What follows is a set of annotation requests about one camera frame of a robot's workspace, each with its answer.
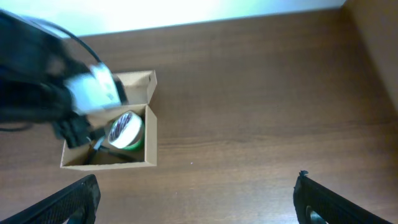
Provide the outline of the black white marker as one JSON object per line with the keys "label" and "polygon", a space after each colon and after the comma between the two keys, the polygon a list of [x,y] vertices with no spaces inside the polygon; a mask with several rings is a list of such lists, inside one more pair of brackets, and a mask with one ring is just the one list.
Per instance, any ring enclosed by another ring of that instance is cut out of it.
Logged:
{"label": "black white marker", "polygon": [[99,148],[101,147],[103,141],[106,139],[106,136],[103,136],[99,138],[92,146],[91,146],[91,152],[90,155],[88,156],[86,160],[86,164],[90,164],[95,157],[96,153],[98,152]]}

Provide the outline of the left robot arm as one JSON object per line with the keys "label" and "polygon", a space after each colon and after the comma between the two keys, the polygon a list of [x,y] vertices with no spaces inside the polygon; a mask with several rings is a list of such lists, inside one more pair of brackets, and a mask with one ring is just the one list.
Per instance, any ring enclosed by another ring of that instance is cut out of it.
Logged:
{"label": "left robot arm", "polygon": [[70,148],[104,136],[85,115],[73,110],[69,81],[91,77],[58,37],[7,11],[1,11],[1,122],[52,123]]}

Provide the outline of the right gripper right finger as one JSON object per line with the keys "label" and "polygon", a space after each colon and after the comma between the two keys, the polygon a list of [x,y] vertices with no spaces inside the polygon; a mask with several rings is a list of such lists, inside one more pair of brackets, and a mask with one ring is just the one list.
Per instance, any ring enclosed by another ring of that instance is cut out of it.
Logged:
{"label": "right gripper right finger", "polygon": [[299,172],[293,193],[294,207],[300,224],[391,224],[315,182],[307,174],[306,170]]}

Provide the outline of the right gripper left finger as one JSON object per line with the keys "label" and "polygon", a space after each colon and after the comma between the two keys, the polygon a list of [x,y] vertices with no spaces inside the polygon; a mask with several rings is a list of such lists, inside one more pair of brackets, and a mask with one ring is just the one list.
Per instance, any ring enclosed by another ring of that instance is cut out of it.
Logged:
{"label": "right gripper left finger", "polygon": [[1,223],[94,223],[100,198],[96,176],[90,174]]}

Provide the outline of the black pen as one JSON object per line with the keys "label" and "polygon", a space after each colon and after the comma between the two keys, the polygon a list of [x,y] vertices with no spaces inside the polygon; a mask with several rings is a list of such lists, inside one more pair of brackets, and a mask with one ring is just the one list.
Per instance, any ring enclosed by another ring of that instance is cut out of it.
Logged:
{"label": "black pen", "polygon": [[117,157],[117,158],[119,158],[121,160],[124,160],[126,162],[136,162],[137,161],[135,158],[133,158],[131,156],[125,155],[123,153],[111,151],[110,148],[107,148],[107,147],[100,146],[98,151],[99,152],[104,152],[104,153],[106,153],[106,154],[108,154],[110,156]]}

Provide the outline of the cardboard box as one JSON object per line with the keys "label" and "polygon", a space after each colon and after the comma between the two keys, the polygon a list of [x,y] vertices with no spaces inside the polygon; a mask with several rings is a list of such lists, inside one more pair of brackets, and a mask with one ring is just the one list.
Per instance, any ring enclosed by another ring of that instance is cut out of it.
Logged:
{"label": "cardboard box", "polygon": [[149,107],[150,100],[157,86],[155,71],[122,72],[117,73],[116,76],[124,85],[128,104],[119,108],[89,114],[88,121],[95,129],[104,128],[105,133],[108,134],[111,129],[111,123],[122,114],[132,111],[139,115],[144,123],[144,136],[138,149],[134,151],[118,149],[107,140],[103,143],[103,146],[110,148],[111,151],[131,156],[137,161],[126,162],[104,152],[97,152],[92,162],[86,164],[93,143],[74,149],[70,149],[64,144],[60,162],[62,169],[94,171],[154,167],[157,165],[157,117]]}

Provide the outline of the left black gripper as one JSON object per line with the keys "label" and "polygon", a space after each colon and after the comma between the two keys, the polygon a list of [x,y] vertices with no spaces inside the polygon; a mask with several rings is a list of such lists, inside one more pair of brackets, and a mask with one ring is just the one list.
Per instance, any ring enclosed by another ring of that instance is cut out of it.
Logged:
{"label": "left black gripper", "polygon": [[64,139],[70,149],[84,146],[106,135],[104,128],[95,129],[89,123],[87,116],[75,113],[53,122],[52,127],[55,136],[58,139]]}

